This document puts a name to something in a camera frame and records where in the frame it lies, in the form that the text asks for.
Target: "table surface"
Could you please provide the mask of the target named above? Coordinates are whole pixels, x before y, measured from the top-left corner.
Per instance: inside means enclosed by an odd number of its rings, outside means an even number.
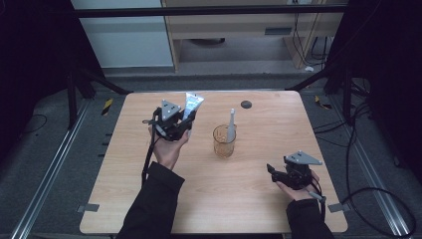
[[[190,139],[180,153],[174,172],[184,182],[174,219],[173,233],[289,233],[285,213],[289,198],[271,180],[267,163],[284,169],[283,156],[302,150],[323,158],[301,96],[297,92],[195,92],[205,98]],[[140,190],[141,171],[148,150],[148,125],[161,101],[182,106],[185,93],[139,93],[126,97],[89,204],[81,231],[117,233]],[[242,101],[252,107],[243,109]],[[236,110],[237,136],[231,157],[213,150],[213,129],[230,120]],[[320,177],[326,204],[338,202],[326,166],[311,165]],[[332,232],[343,232],[342,212],[326,211]]]

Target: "person's arm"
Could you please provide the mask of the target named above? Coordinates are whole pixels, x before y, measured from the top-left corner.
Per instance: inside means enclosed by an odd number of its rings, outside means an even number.
[[[316,181],[319,180],[314,172],[313,176]],[[283,182],[277,181],[276,183],[292,199],[286,212],[293,239],[334,238],[321,219],[317,200],[309,194],[309,191],[314,190],[311,186],[302,190],[292,190]]]
[[[159,139],[154,147],[157,162],[148,169],[148,177],[129,208],[118,239],[169,238],[184,179],[172,171],[187,131],[179,141]]]

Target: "wall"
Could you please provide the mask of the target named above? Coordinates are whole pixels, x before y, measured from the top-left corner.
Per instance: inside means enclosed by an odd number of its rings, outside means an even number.
[[[161,7],[159,0],[72,0],[75,9]],[[102,68],[172,67],[163,17],[81,19]]]

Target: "hand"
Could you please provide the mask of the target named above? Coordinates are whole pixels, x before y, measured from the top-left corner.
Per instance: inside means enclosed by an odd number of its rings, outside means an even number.
[[[148,129],[149,134],[151,134],[151,126]],[[173,170],[177,158],[179,158],[180,149],[189,139],[188,130],[184,132],[182,138],[178,141],[167,141],[164,138],[159,138],[157,134],[155,138],[158,138],[154,146],[154,154],[158,163]]]
[[[317,185],[317,182],[319,181],[319,177],[314,173],[313,170],[311,170],[313,178],[314,178],[314,184]],[[287,187],[283,182],[276,181],[276,184],[284,191],[292,200],[300,201],[304,199],[310,199],[313,198],[310,196],[310,191],[316,192],[314,187],[312,185],[308,185],[306,188],[301,190],[293,190],[289,187]]]

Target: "black sleeve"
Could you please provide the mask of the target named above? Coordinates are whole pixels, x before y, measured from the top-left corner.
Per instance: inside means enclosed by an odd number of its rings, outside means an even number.
[[[334,238],[329,228],[321,220],[316,199],[292,201],[287,209],[293,239]]]
[[[182,177],[153,162],[116,238],[169,238],[183,182]]]

